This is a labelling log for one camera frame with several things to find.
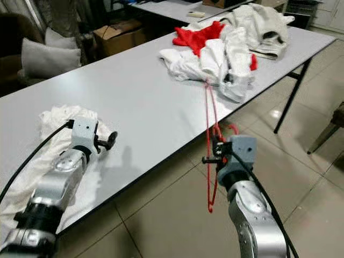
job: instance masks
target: robotic arm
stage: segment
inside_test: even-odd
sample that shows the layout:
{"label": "robotic arm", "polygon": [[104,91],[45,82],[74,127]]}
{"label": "robotic arm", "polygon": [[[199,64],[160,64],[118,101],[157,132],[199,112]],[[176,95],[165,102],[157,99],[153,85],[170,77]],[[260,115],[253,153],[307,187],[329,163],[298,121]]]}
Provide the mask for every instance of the robotic arm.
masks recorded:
{"label": "robotic arm", "polygon": [[242,258],[285,258],[284,235],[271,213],[259,187],[233,155],[241,157],[252,169],[256,139],[234,135],[229,142],[213,139],[214,158],[203,163],[216,163],[219,184],[228,192],[228,212],[238,232]]}
{"label": "robotic arm", "polygon": [[108,141],[98,140],[98,121],[86,118],[70,120],[71,145],[53,162],[34,190],[25,210],[18,212],[17,228],[11,230],[0,257],[51,257],[55,252],[56,229],[68,203],[74,196],[90,160],[111,149],[117,132]]}

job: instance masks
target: chair leg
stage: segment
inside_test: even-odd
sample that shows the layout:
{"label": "chair leg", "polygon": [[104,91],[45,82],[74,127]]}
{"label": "chair leg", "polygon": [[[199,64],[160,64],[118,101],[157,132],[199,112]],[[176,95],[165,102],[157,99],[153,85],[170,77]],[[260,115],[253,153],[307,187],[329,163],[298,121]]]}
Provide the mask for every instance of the chair leg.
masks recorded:
{"label": "chair leg", "polygon": [[316,141],[313,143],[307,154],[315,152],[323,143],[334,134],[340,126],[330,123],[318,136]]}

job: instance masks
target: cardboard box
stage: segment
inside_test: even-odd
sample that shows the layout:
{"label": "cardboard box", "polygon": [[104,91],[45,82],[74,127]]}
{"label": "cardboard box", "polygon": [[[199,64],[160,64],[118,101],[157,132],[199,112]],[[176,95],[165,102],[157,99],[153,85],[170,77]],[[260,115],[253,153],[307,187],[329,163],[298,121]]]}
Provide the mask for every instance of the cardboard box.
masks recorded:
{"label": "cardboard box", "polygon": [[146,42],[141,23],[137,20],[103,26],[93,31],[99,53],[105,58]]}
{"label": "cardboard box", "polygon": [[203,0],[204,5],[215,6],[218,8],[227,8],[231,5],[239,4],[244,0]]}

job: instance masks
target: red fabric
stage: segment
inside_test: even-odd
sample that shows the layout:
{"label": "red fabric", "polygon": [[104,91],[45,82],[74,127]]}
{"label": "red fabric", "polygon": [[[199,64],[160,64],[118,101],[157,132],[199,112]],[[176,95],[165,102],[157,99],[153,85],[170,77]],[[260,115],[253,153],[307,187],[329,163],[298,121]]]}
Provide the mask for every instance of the red fabric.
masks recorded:
{"label": "red fabric", "polygon": [[218,39],[220,32],[225,25],[218,21],[200,31],[183,30],[176,27],[178,37],[173,39],[173,44],[178,46],[189,46],[195,55],[200,56],[200,49],[205,46],[208,39]]}
{"label": "red fabric", "polygon": [[251,65],[249,67],[250,67],[251,71],[257,70],[257,68],[258,68],[257,57],[255,54],[251,55]]}

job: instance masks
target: gray pillow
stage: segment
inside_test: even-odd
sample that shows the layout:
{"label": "gray pillow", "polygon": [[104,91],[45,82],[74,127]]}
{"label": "gray pillow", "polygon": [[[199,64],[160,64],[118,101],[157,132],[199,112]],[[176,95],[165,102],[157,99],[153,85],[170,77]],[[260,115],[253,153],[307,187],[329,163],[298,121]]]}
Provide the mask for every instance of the gray pillow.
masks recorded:
{"label": "gray pillow", "polygon": [[31,78],[51,78],[81,66],[80,49],[63,49],[23,39],[21,65]]}
{"label": "gray pillow", "polygon": [[47,28],[45,32],[45,45],[50,47],[77,49],[75,37],[65,38],[51,28]]}

